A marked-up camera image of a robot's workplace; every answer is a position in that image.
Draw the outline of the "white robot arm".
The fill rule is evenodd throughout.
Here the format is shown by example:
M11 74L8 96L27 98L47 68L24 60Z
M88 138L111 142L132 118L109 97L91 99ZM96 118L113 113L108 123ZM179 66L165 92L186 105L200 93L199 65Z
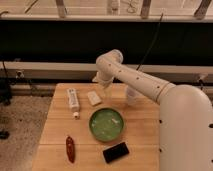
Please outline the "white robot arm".
M159 105L159 171L213 171L213 104L202 90L129 68L117 49L96 66L100 85L118 79Z

